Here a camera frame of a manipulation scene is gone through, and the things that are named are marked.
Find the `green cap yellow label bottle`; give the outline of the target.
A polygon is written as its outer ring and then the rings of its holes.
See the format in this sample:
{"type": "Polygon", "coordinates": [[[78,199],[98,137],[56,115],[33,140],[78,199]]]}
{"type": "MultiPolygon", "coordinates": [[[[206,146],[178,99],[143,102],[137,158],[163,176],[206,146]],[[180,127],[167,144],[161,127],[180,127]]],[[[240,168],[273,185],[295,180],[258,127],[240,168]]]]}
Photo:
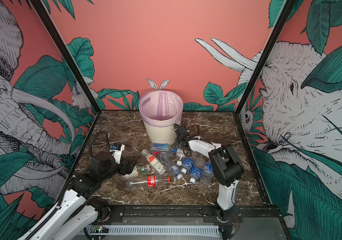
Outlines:
{"type": "Polygon", "coordinates": [[[147,176],[151,174],[150,165],[135,166],[130,174],[122,176],[123,180],[128,180],[132,178],[147,176]]]}

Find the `red label cola bottle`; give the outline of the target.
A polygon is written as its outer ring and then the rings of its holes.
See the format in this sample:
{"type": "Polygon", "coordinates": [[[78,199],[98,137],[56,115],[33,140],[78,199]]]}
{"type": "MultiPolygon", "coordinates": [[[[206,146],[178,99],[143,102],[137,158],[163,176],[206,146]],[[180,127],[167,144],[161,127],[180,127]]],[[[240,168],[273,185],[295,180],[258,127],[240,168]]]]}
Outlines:
{"type": "Polygon", "coordinates": [[[162,187],[170,182],[170,177],[152,175],[129,179],[126,182],[126,186],[128,188],[156,188],[162,187]]]}

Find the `red green label clear bottle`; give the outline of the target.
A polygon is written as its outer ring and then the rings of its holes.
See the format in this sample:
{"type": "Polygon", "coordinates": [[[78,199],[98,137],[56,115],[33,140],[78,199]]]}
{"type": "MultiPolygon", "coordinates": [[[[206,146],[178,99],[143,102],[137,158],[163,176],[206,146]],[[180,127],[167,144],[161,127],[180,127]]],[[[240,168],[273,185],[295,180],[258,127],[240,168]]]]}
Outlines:
{"type": "Polygon", "coordinates": [[[154,155],[150,154],[148,150],[142,150],[141,154],[146,158],[150,167],[152,167],[157,174],[163,175],[166,172],[163,164],[154,155]]]}

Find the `red white label bottle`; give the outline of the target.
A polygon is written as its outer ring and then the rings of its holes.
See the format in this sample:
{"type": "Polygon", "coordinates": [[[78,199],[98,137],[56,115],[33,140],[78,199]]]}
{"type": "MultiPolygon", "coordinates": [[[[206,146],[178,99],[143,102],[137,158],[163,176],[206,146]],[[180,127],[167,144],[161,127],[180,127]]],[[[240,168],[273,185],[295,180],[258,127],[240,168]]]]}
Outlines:
{"type": "Polygon", "coordinates": [[[184,150],[177,149],[176,156],[177,156],[176,165],[181,166],[183,164],[184,159],[187,157],[184,153],[184,150]]]}

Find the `long clear bottle blue label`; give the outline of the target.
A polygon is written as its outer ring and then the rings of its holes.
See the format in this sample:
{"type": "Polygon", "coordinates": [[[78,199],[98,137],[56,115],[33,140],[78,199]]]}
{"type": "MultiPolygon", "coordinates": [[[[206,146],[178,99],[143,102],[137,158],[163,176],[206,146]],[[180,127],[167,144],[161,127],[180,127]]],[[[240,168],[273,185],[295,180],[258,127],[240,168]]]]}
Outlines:
{"type": "Polygon", "coordinates": [[[175,164],[175,162],[166,153],[161,155],[161,161],[165,164],[168,173],[176,180],[181,180],[183,178],[181,170],[175,164]]]}

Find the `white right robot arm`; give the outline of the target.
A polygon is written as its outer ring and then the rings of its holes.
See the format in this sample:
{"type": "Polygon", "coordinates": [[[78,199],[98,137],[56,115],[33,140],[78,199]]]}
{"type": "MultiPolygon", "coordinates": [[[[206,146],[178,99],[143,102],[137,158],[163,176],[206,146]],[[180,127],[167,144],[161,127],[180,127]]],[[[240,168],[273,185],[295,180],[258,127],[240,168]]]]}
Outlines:
{"type": "Polygon", "coordinates": [[[245,168],[231,144],[208,142],[200,136],[190,136],[188,127],[174,124],[175,144],[182,150],[194,151],[210,159],[214,175],[219,182],[217,204],[223,211],[236,204],[236,187],[245,168]]]}

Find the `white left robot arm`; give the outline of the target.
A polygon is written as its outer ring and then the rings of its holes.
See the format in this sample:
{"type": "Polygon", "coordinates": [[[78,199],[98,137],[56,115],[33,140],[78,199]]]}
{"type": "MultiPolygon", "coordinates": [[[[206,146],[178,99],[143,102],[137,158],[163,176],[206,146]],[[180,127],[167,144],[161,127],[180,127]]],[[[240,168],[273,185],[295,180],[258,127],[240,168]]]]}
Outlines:
{"type": "Polygon", "coordinates": [[[89,224],[109,220],[112,214],[109,203],[94,193],[113,176],[131,174],[137,164],[136,160],[127,158],[117,163],[118,156],[121,156],[119,152],[92,156],[91,164],[72,177],[57,203],[21,239],[70,240],[89,224]]]}

